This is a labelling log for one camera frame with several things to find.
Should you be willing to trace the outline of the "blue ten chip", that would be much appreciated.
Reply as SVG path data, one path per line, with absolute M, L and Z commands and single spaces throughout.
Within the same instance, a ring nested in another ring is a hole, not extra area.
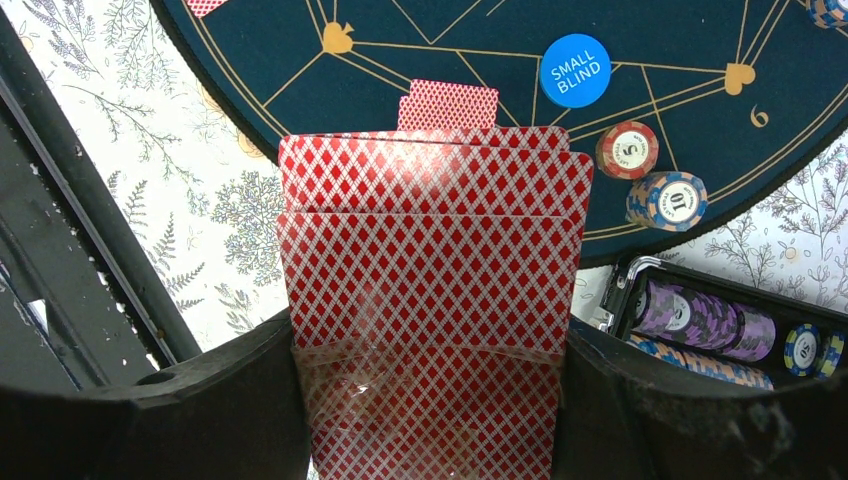
M 847 25 L 847 0 L 808 0 L 806 9 L 813 23 L 820 28 Z
M 689 172 L 650 173 L 633 182 L 625 218 L 637 225 L 684 232 L 697 225 L 708 207 L 704 182 Z

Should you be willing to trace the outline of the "red playing card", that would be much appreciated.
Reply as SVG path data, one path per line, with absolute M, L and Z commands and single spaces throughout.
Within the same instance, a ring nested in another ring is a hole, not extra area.
M 185 0 L 184 3 L 196 18 L 203 18 L 228 0 Z
M 415 102 L 416 129 L 493 128 L 499 91 L 484 86 L 414 79 L 409 94 Z
M 410 96 L 402 96 L 399 100 L 397 129 L 399 131 L 416 129 L 415 102 Z

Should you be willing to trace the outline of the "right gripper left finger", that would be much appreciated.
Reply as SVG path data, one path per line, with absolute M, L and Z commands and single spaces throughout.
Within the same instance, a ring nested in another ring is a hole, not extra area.
M 130 386 L 1 390 L 5 479 L 303 479 L 310 428 L 281 311 Z

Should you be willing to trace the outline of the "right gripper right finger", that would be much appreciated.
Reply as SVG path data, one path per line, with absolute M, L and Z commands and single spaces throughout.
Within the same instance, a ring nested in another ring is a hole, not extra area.
M 843 479 L 847 378 L 760 390 L 570 324 L 555 479 Z

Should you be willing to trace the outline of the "red five chip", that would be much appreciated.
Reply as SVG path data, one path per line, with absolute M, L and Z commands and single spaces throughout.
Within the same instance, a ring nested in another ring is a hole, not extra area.
M 654 131 L 638 121 L 625 121 L 607 129 L 596 144 L 596 163 L 607 176 L 636 180 L 656 166 L 660 145 Z

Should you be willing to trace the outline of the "blue dealer button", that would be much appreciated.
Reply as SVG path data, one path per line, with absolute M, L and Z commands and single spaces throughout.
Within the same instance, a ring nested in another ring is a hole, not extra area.
M 607 90 L 612 62 L 604 45 L 582 33 L 554 41 L 542 56 L 539 83 L 546 97 L 567 108 L 584 108 Z

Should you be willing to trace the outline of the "red card deck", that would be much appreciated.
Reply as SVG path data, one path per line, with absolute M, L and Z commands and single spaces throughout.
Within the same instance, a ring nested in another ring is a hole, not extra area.
M 323 479 L 547 479 L 594 167 L 561 127 L 290 135 L 279 216 Z

